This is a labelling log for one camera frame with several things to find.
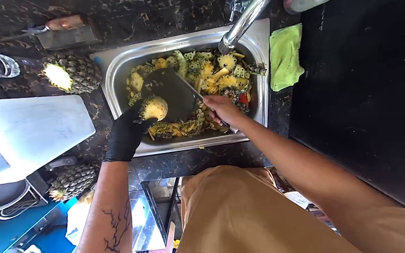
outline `wooden handle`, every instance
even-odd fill
[[[81,15],[73,15],[69,17],[49,20],[48,22],[46,22],[45,25],[49,27],[50,30],[59,31],[82,27],[85,24]]]

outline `hand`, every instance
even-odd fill
[[[214,109],[218,116],[232,127],[239,129],[245,119],[249,119],[243,114],[226,96],[204,96],[203,102],[210,108]],[[221,120],[215,117],[213,112],[209,113],[213,120],[222,126]]]
[[[148,128],[157,122],[156,118],[150,118],[142,123],[139,120],[141,101],[137,101],[130,109],[117,118],[112,125],[109,137],[109,149],[103,162],[125,161],[130,162],[134,157],[135,150],[142,141],[143,134]]]

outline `marble countertop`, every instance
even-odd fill
[[[221,0],[1,0],[0,37],[20,34],[26,27],[71,14],[91,17],[102,36],[102,43],[69,50],[83,55],[230,24],[228,9]],[[300,20],[299,15],[285,12],[282,0],[271,2],[260,18],[270,18],[271,31]],[[0,43],[0,53],[41,59],[50,51],[43,49],[36,37],[25,37]],[[48,81],[38,75],[39,69],[22,66],[21,72],[16,78],[0,78],[0,98],[65,95],[49,86]],[[66,154],[76,155],[87,164],[99,165],[107,151],[113,120],[101,89],[81,94],[81,97],[96,133]],[[280,92],[270,90],[268,128],[283,136],[288,136],[291,100],[292,87]],[[130,190],[141,189],[140,181],[195,175],[208,167],[223,164],[271,165],[251,142],[134,158]]]

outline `forearm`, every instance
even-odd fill
[[[386,205],[396,203],[311,149],[273,133],[251,119],[241,131],[260,149],[284,177],[320,208],[354,203]]]
[[[78,253],[132,252],[128,162],[104,162]]]

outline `faucet spout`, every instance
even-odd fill
[[[223,55],[229,54],[229,52],[234,49],[239,39],[243,36],[246,30],[248,30],[254,20],[257,19],[269,2],[270,0],[254,0],[250,3],[240,16],[239,20],[234,26],[232,26],[229,32],[224,34],[223,38],[218,43],[218,50]]]

